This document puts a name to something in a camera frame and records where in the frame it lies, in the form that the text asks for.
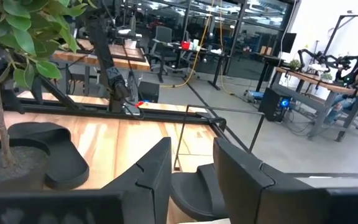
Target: yellow cable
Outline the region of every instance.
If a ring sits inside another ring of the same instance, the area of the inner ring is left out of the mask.
[[[220,8],[220,16],[221,16],[221,18],[220,18],[220,28],[221,28],[221,48],[222,48],[222,50],[223,50],[223,32],[222,32],[222,7],[223,6],[223,0],[221,0],[221,8]],[[222,68],[222,66],[221,66],[221,85],[222,85],[222,89],[227,93],[227,94],[229,94],[229,95],[232,95],[232,96],[234,96],[234,93],[232,93],[232,92],[230,92],[230,91],[227,91],[226,90],[226,88],[224,87],[224,83],[223,83],[223,68]]]
[[[212,8],[212,7],[214,7],[214,0],[212,0],[211,8]],[[208,19],[206,20],[206,25],[205,25],[205,28],[204,28],[203,36],[202,36],[202,38],[201,38],[200,47],[203,46],[204,37],[205,37],[205,33],[206,33],[206,28],[207,28],[208,26],[210,26],[210,25],[209,25],[209,19],[210,19],[211,17],[213,17],[213,16],[208,16]],[[194,64],[193,64],[193,68],[191,69],[190,75],[189,75],[189,77],[187,78],[187,80],[186,80],[184,83],[179,84],[179,85],[160,85],[160,86],[161,86],[161,87],[175,88],[175,87],[181,87],[181,86],[186,85],[186,84],[189,82],[189,80],[191,79],[191,76],[193,75],[194,69],[196,68],[197,59],[198,59],[198,53],[199,53],[199,52],[200,52],[200,51],[197,50],[197,54],[196,54],[196,58],[195,58],[195,61],[194,61]]]

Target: soil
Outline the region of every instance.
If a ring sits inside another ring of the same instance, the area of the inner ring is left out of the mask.
[[[11,147],[16,165],[2,166],[2,153],[0,150],[0,182],[27,175],[47,162],[48,155],[40,149],[27,146]]]

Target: concrete floor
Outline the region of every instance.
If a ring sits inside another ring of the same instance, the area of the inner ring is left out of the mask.
[[[158,83],[156,74],[142,73],[142,80]],[[201,79],[193,78],[189,84],[198,92],[202,99],[213,107],[235,108],[240,110],[257,111],[252,105],[245,103],[225,91],[215,90],[205,80],[211,80],[212,75],[200,75]],[[181,84],[180,77],[164,76],[164,84]],[[257,81],[248,81],[240,78],[224,78],[227,90],[242,96],[244,90],[253,89]],[[75,94],[81,94],[77,87]],[[90,95],[95,95],[95,86],[91,87]],[[204,105],[189,86],[179,88],[160,88],[159,103],[177,105]],[[228,127],[246,145],[249,146],[259,122],[259,115],[240,114],[227,111],[215,112],[227,119]],[[292,130],[300,131],[305,128],[305,118],[294,113],[293,123],[289,124]],[[351,128],[343,142],[336,142],[339,124],[323,131],[312,141],[305,135],[309,128],[300,133],[290,131],[285,124],[264,121],[260,130],[253,153],[266,163],[283,172],[352,172],[358,173],[358,130]]]

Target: person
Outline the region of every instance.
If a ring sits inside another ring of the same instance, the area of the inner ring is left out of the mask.
[[[351,77],[351,82],[348,85],[351,85],[358,81],[358,69],[353,74],[349,74]],[[335,121],[341,116],[343,109],[349,109],[356,102],[356,97],[351,97],[345,94],[338,94],[335,97],[332,110],[329,112],[327,117],[324,120],[324,123],[327,125],[332,125]]]

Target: blue light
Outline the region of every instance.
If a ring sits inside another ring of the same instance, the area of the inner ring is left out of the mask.
[[[281,102],[280,102],[280,106],[282,108],[286,108],[290,105],[290,100],[289,99],[283,99]]]

